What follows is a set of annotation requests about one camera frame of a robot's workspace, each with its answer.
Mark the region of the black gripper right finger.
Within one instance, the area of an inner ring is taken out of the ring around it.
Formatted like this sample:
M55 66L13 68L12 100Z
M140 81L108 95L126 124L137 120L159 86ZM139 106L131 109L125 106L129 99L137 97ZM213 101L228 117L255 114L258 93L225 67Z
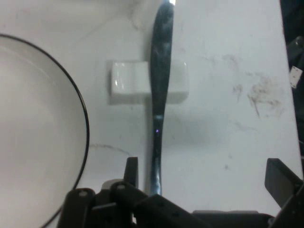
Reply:
M269 158L266 164L265 188L281 208L271 220L270 228L304 226L304 181L280 159Z

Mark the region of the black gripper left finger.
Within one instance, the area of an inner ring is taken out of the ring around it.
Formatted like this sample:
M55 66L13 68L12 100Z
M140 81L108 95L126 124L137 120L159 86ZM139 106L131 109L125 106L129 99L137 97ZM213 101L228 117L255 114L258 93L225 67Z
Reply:
M95 193L70 191L58 222L60 228L202 228L202 220L160 195L138 188L138 159L129 157L124 177Z

